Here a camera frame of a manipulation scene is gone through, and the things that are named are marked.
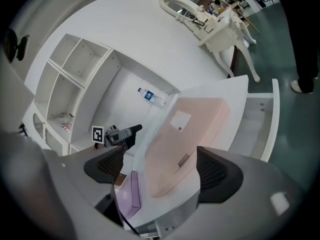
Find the white shelf unit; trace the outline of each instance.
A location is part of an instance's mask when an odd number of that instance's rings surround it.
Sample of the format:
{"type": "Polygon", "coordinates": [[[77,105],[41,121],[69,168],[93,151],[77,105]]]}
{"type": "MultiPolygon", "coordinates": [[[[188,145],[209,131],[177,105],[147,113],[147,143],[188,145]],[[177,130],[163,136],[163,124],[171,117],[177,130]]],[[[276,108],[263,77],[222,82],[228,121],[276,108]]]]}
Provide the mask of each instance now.
{"type": "Polygon", "coordinates": [[[273,93],[249,93],[239,128],[229,152],[269,161],[278,132],[280,93],[272,79],[273,93]]]}
{"type": "Polygon", "coordinates": [[[109,51],[108,48],[81,39],[62,65],[62,69],[80,85],[86,87],[94,69],[109,51]]]}
{"type": "Polygon", "coordinates": [[[79,43],[81,38],[76,37],[71,34],[65,34],[61,41],[58,43],[53,53],[50,56],[50,59],[59,67],[66,62],[67,57],[79,43]]]}
{"type": "Polygon", "coordinates": [[[49,62],[47,62],[34,96],[34,103],[44,118],[47,118],[50,95],[58,75],[59,72],[49,62]]]}
{"type": "Polygon", "coordinates": [[[141,97],[146,88],[166,99],[175,86],[126,55],[98,42],[66,34],[40,77],[35,105],[45,119],[45,142],[60,156],[93,146],[92,125],[125,129],[141,124],[134,156],[160,108],[141,97]],[[64,130],[57,117],[74,116],[64,130]]]}

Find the person's leg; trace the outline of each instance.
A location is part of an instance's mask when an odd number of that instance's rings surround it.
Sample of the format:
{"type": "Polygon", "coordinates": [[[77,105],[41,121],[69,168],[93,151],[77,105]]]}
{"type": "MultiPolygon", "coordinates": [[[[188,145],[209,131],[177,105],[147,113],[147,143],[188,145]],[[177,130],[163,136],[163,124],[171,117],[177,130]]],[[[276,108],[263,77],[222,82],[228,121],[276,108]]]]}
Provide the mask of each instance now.
{"type": "Polygon", "coordinates": [[[317,41],[310,42],[314,33],[315,24],[310,23],[306,14],[299,14],[299,10],[290,0],[281,0],[285,12],[295,57],[295,64],[299,80],[292,83],[291,87],[299,92],[312,93],[314,90],[313,78],[318,75],[317,66],[317,41]]]}

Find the label sticker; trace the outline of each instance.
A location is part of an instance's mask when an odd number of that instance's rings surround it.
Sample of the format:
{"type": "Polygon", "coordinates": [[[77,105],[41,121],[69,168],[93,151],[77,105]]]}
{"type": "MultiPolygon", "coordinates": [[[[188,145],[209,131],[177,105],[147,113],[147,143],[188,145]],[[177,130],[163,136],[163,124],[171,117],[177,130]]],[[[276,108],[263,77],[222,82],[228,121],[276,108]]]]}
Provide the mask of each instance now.
{"type": "Polygon", "coordinates": [[[183,113],[181,111],[177,111],[173,116],[170,124],[176,128],[179,132],[182,132],[186,127],[189,119],[191,118],[190,114],[183,113]]]}
{"type": "Polygon", "coordinates": [[[151,100],[151,98],[153,97],[153,92],[149,91],[145,94],[144,98],[147,99],[148,101],[151,100]]]}
{"type": "Polygon", "coordinates": [[[188,158],[190,157],[190,155],[185,154],[182,159],[180,160],[180,162],[178,163],[179,167],[183,166],[185,164],[185,162],[188,160],[188,158]]]}

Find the white drawer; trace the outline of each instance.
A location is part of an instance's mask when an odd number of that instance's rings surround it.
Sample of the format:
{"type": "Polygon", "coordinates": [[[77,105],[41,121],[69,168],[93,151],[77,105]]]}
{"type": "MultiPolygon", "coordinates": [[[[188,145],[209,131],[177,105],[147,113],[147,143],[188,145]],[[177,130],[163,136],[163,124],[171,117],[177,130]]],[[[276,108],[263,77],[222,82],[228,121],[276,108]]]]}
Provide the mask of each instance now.
{"type": "Polygon", "coordinates": [[[277,79],[273,93],[249,93],[243,116],[229,151],[268,162],[273,150],[280,116],[277,79]]]}

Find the black cable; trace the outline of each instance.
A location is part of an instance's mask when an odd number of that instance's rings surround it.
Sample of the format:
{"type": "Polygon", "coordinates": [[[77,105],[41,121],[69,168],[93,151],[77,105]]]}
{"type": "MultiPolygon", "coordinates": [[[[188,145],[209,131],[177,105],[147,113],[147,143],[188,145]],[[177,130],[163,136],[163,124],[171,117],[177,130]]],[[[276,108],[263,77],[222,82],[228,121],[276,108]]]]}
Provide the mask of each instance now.
{"type": "Polygon", "coordinates": [[[125,218],[125,216],[123,216],[123,214],[120,212],[120,214],[121,214],[121,217],[122,217],[122,219],[123,219],[123,221],[129,226],[129,228],[136,234],[136,235],[138,235],[139,237],[140,237],[140,234],[138,233],[138,231],[136,231],[136,229],[133,227],[133,226],[131,226],[131,224],[127,221],[127,219],[125,218]]]}

